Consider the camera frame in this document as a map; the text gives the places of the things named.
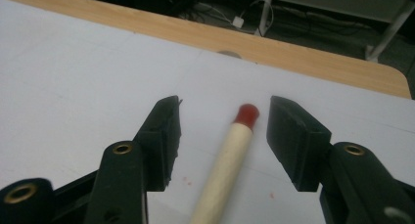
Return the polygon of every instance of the red cap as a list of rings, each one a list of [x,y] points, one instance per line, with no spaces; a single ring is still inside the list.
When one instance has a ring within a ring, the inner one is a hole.
[[[238,115],[236,116],[234,123],[242,123],[253,130],[256,119],[259,117],[259,110],[251,104],[242,105],[239,108]]]

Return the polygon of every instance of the cream-colored rod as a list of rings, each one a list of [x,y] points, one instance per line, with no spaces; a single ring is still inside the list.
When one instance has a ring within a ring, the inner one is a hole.
[[[251,142],[252,127],[257,117],[258,110],[253,105],[240,107],[205,183],[190,224],[219,222]]]

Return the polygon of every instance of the light brown wood trim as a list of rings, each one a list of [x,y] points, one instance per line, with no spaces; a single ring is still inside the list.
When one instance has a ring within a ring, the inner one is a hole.
[[[411,98],[405,76],[384,65],[94,0],[12,1],[213,52],[231,51],[247,61]]]

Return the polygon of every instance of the brass ring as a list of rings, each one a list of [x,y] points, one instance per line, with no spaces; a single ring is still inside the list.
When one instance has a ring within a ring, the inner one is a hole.
[[[4,202],[13,204],[25,201],[32,197],[36,191],[37,187],[33,183],[20,185],[6,195]]]
[[[132,146],[129,144],[121,144],[113,148],[113,153],[117,155],[123,155],[131,152]]]
[[[354,145],[346,145],[345,151],[354,156],[363,156],[364,150]]]

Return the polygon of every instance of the white power adapter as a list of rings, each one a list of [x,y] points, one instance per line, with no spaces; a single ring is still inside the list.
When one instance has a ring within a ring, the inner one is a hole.
[[[241,28],[242,25],[244,25],[244,19],[240,18],[240,17],[235,17],[234,21],[232,21],[232,25]]]

